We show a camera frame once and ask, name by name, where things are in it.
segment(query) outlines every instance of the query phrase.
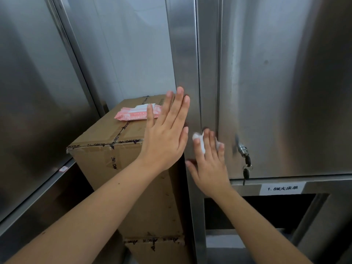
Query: small sticker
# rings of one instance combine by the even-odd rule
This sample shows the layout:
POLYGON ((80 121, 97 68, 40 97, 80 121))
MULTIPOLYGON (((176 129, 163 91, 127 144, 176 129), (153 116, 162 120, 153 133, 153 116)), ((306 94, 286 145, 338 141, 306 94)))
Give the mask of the small sticker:
POLYGON ((298 195, 306 182, 264 183, 259 195, 298 195))
POLYGON ((68 167, 66 166, 62 166, 62 168, 59 169, 60 172, 65 172, 66 170, 68 170, 68 167))

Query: right hand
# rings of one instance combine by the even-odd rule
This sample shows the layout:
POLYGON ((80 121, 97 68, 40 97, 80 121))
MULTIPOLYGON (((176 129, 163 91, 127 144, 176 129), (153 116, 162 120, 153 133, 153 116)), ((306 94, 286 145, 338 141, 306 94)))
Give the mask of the right hand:
POLYGON ((204 130, 203 141, 205 154, 202 152, 200 139, 193 141, 198 170, 189 160, 186 161, 186 166, 199 189, 205 195, 216 199, 224 191, 232 189, 225 165, 225 145, 221 144, 217 152, 215 133, 209 129, 204 130))

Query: fingernail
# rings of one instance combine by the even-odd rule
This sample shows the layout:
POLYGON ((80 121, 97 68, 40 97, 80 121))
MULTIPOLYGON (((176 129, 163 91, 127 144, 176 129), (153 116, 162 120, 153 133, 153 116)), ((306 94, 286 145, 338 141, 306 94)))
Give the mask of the fingernail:
POLYGON ((183 98, 183 100, 184 100, 185 103, 189 103, 190 98, 189 98, 188 95, 186 95, 186 96, 183 98))

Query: white tissue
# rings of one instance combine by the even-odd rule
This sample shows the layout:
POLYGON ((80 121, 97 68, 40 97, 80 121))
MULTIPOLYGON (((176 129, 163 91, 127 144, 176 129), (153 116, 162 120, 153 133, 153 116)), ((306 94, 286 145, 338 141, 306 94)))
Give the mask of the white tissue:
MULTIPOLYGON (((192 136, 192 140, 199 138, 200 140, 200 146, 202 148, 202 152, 203 154, 205 154, 205 148, 204 148, 204 141, 203 141, 203 136, 204 136, 204 132, 202 134, 199 134, 197 132, 195 132, 192 136)), ((215 137, 215 147, 217 149, 217 151, 219 150, 219 146, 221 145, 221 142, 218 142, 218 139, 215 137)))

